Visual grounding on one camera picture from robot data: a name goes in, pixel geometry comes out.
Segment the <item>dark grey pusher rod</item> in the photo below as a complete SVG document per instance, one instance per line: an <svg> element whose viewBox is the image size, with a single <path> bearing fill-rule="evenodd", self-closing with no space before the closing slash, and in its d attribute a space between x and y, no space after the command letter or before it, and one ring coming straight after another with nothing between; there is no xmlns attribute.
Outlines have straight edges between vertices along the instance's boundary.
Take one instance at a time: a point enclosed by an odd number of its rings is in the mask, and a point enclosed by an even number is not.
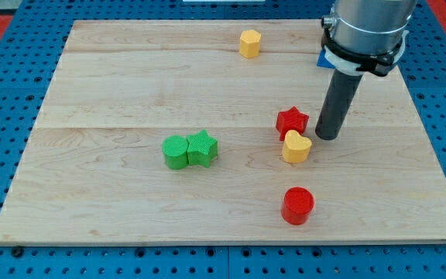
<svg viewBox="0 0 446 279"><path fill-rule="evenodd" d="M361 80L362 75L334 71L315 127L320 139L335 140L338 137Z"/></svg>

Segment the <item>black white tool mount ring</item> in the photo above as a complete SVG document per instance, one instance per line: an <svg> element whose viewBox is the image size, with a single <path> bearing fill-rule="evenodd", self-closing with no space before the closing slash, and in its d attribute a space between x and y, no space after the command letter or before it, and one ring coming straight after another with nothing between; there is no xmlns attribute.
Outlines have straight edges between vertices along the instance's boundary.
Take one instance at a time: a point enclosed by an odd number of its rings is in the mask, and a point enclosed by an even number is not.
<svg viewBox="0 0 446 279"><path fill-rule="evenodd" d="M406 48L409 31L402 32L402 38L393 49L382 54L360 54L340 46L332 38L328 29L321 38L322 57L335 69L350 76L369 72L385 77L398 63Z"/></svg>

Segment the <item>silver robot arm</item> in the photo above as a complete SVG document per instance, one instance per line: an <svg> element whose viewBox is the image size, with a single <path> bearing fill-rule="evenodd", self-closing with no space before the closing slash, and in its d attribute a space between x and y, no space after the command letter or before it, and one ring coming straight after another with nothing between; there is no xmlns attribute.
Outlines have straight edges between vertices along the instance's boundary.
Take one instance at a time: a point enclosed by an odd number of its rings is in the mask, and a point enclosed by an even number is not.
<svg viewBox="0 0 446 279"><path fill-rule="evenodd" d="M323 140L338 137L366 73L385 77L406 48L406 27L417 0L336 0L321 18L321 48L334 73L315 132Z"/></svg>

